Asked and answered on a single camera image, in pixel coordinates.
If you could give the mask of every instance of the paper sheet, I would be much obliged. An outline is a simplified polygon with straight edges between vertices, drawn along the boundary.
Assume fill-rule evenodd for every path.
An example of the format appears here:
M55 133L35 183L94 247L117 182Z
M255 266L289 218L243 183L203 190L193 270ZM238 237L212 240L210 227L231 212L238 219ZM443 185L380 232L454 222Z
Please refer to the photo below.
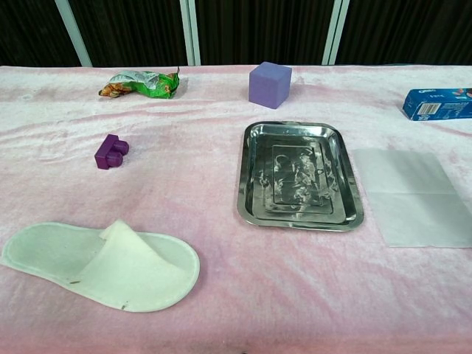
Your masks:
M382 235L393 247L472 247L472 215L431 153L355 150Z

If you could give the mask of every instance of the building block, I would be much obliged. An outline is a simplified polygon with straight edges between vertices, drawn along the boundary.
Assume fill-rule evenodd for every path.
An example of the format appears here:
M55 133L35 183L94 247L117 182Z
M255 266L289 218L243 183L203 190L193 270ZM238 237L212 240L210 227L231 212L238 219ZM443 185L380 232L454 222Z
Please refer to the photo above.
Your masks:
M291 77L292 68L263 62L249 74L249 101L273 109L279 107L288 97Z
M130 150L130 145L119 140L117 135L109 134L95 153L97 167L107 170L110 167L119 167L123 163L123 156Z

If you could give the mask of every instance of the slipper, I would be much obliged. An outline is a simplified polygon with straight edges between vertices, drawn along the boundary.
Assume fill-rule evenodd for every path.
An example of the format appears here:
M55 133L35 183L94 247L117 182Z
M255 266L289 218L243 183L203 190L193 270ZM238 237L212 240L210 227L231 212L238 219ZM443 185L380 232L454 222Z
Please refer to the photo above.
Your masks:
M2 256L8 267L130 312L174 305L192 290L200 271L198 255L184 241L135 233L123 221L105 230L33 225L11 237Z

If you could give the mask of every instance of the dark background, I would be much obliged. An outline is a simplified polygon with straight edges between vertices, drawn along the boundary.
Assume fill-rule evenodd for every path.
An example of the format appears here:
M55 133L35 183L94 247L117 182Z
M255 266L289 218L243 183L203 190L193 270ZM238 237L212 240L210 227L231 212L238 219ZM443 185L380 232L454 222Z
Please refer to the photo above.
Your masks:
M334 0L195 0L202 65L321 64ZM187 65L178 0L69 0L93 66ZM471 0L350 0L336 64L472 64ZM54 0L0 1L0 65L79 66Z

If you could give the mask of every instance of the green snack bag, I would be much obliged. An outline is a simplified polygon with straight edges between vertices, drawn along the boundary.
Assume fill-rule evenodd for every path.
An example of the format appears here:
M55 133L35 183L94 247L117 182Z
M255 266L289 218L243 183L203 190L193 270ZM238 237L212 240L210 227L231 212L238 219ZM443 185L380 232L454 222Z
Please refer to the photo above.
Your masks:
M178 88L179 71L180 69L177 69L177 72L165 75L158 72L125 70L113 76L98 94L115 98L138 91L151 98L171 98Z

